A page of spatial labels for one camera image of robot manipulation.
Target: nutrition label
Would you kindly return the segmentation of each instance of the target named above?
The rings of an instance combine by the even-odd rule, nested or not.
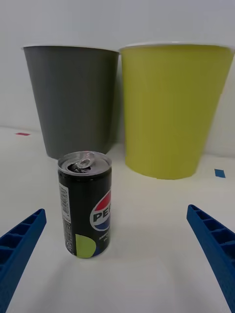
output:
[[[64,225],[64,234],[65,234],[65,245],[69,252],[73,253],[72,250],[72,229],[71,229],[71,215],[70,215],[70,198],[69,198],[69,189],[62,184],[60,185],[60,200],[61,200],[61,209]]]

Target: soda can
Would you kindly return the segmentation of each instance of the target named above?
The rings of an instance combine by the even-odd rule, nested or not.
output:
[[[80,258],[102,253],[110,241],[112,163],[104,154],[80,151],[58,161],[67,250]]]

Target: can lid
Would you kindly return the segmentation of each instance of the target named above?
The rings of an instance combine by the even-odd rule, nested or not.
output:
[[[111,160],[100,152],[79,151],[65,155],[58,161],[59,169],[71,176],[94,176],[106,172]]]

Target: lime green circle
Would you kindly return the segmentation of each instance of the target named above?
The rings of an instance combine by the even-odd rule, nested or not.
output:
[[[91,238],[76,234],[76,249],[77,257],[90,258],[95,252],[96,244]]]

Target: yellow paper cup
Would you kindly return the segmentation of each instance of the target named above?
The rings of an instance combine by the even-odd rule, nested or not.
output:
[[[234,48],[137,44],[121,50],[126,164],[159,179],[197,168]]]

